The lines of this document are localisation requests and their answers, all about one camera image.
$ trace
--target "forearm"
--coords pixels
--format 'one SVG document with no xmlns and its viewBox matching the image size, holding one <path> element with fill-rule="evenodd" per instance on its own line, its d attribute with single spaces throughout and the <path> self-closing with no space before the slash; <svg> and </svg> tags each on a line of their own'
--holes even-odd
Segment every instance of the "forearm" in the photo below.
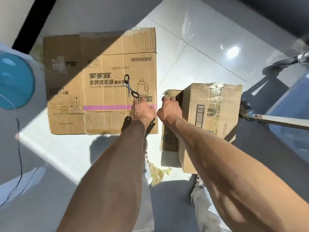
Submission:
<svg viewBox="0 0 309 232">
<path fill-rule="evenodd" d="M 132 231 L 141 201 L 145 126 L 134 121 L 88 170 L 58 232 Z"/>
<path fill-rule="evenodd" d="M 263 164 L 210 132 L 178 119 L 171 127 L 185 144 L 216 209 L 235 231 L 305 228 L 308 205 Z M 288 200 L 288 207 L 283 202 Z M 291 211 L 302 211 L 292 215 Z"/>
</svg>

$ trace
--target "purple stripe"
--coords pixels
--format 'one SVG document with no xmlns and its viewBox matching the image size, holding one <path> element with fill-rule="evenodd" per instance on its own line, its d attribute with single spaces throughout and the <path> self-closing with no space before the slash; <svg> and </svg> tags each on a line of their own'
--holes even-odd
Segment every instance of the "purple stripe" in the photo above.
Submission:
<svg viewBox="0 0 309 232">
<path fill-rule="evenodd" d="M 84 106 L 84 111 L 92 110 L 131 110 L 132 105 L 93 105 L 93 106 Z"/>
</svg>

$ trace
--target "cardboard box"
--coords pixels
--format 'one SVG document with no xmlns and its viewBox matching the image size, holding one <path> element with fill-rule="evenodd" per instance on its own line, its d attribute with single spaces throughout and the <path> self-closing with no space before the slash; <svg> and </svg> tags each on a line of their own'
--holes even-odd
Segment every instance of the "cardboard box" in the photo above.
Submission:
<svg viewBox="0 0 309 232">
<path fill-rule="evenodd" d="M 183 90 L 182 116 L 219 137 L 230 136 L 228 141 L 232 142 L 236 138 L 241 94 L 242 85 L 191 84 Z M 178 153 L 183 172 L 196 174 L 182 142 Z"/>
<path fill-rule="evenodd" d="M 182 90 L 167 90 L 164 92 L 165 96 L 176 97 L 180 107 L 182 103 Z M 161 136 L 161 150 L 162 151 L 178 151 L 178 138 L 166 125 L 162 125 Z"/>
<path fill-rule="evenodd" d="M 157 109 L 154 28 L 45 37 L 43 47 L 52 134 L 121 133 L 134 100 L 125 74 L 138 100 Z"/>
</svg>

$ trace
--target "bottle illustration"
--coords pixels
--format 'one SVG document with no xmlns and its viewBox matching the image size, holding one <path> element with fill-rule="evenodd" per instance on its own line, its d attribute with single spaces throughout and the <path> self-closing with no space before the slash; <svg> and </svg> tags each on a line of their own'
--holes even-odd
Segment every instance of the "bottle illustration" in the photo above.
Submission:
<svg viewBox="0 0 309 232">
<path fill-rule="evenodd" d="M 140 78 L 139 83 L 137 84 L 137 93 L 139 93 L 140 96 L 149 94 L 148 85 L 143 78 Z"/>
</svg>

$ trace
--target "scissors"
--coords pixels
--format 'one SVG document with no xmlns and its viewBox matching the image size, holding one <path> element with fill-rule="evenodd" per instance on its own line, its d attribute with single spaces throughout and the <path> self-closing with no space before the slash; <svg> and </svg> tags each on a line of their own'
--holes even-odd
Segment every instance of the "scissors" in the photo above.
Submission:
<svg viewBox="0 0 309 232">
<path fill-rule="evenodd" d="M 129 97 L 130 97 L 130 90 L 131 90 L 131 94 L 134 98 L 138 98 L 139 97 L 139 93 L 135 92 L 131 87 L 130 87 L 130 76 L 128 74 L 125 75 L 125 83 L 122 83 L 124 86 L 126 86 L 129 90 Z"/>
</svg>

